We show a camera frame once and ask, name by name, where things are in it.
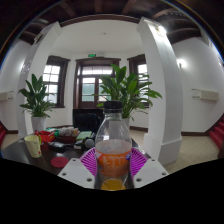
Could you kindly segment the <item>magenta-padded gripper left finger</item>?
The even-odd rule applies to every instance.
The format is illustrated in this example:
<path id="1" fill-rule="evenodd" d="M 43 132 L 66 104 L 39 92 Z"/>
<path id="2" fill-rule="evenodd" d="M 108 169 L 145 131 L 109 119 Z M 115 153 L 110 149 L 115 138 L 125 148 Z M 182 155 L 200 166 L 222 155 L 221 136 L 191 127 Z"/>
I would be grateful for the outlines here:
<path id="1" fill-rule="evenodd" d="M 78 186 L 93 189 L 97 176 L 95 148 L 91 148 L 80 158 L 71 158 L 58 176 Z"/>

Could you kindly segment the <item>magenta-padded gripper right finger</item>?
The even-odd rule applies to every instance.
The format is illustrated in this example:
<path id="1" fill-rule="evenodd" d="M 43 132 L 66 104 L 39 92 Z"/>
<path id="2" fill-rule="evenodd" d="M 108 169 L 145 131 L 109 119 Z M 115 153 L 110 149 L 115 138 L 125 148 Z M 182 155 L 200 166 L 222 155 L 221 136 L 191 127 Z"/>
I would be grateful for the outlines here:
<path id="1" fill-rule="evenodd" d="M 134 188 L 141 188 L 168 175 L 168 172 L 154 158 L 148 158 L 136 148 L 132 148 L 130 175 Z"/>

